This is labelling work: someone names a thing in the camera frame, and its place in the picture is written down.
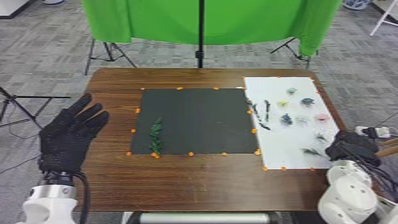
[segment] white paper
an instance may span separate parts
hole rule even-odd
[[[253,121],[258,129],[258,142],[264,152],[264,165],[269,169],[310,169],[329,168],[331,162],[326,155],[326,148],[329,147],[335,135],[338,133],[338,125],[333,119],[333,115],[322,100],[322,96],[317,93],[317,87],[312,78],[308,77],[248,77],[246,78],[246,94],[258,104],[258,112],[262,118],[265,117],[265,100],[271,102],[271,120],[267,130],[260,126],[256,115],[253,114]],[[288,89],[296,88],[294,95],[288,94]],[[315,99],[315,104],[308,107],[301,101],[304,98]],[[278,102],[288,101],[288,106],[281,107]],[[294,125],[287,125],[281,122],[281,117],[288,113]],[[315,116],[328,114],[331,119],[319,121]],[[297,122],[297,116],[306,116],[308,123]],[[317,134],[322,134],[328,141],[317,139]],[[313,156],[303,152],[303,149],[315,149],[322,156]]]

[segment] orange dot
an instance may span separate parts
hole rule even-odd
[[[262,150],[260,150],[260,149],[256,150],[255,155],[256,155],[256,156],[262,155]]]

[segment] leaf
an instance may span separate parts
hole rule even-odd
[[[303,149],[304,154],[313,155],[313,156],[322,156],[322,154],[319,153],[319,151],[315,149]]]
[[[161,150],[162,150],[162,146],[164,146],[164,143],[162,143],[162,140],[159,137],[162,129],[164,129],[162,118],[159,118],[159,120],[153,123],[152,132],[150,132],[150,136],[152,136],[152,140],[153,140],[150,148],[159,155],[161,155]]]
[[[326,136],[324,136],[320,133],[317,134],[317,139],[319,139],[320,141],[328,142],[328,138],[326,138]]]

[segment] green screen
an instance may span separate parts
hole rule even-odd
[[[301,54],[319,50],[342,0],[207,0],[205,44],[301,39]],[[198,44],[200,0],[84,0],[95,38],[132,37]]]

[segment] chair leg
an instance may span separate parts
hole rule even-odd
[[[386,17],[388,17],[388,15],[390,15],[390,12],[392,12],[392,10],[393,10],[393,8],[395,8],[397,3],[398,3],[398,0],[395,0],[395,2],[392,3],[392,6],[390,6],[390,8],[388,8],[388,11],[386,11],[386,13],[383,14],[383,18],[379,19],[377,26],[376,26],[376,29],[374,29],[374,31],[372,31],[372,33],[370,33],[370,36],[374,36],[376,33],[377,33],[379,27],[381,27],[381,25],[383,25],[383,23],[384,23],[384,21],[386,21]]]

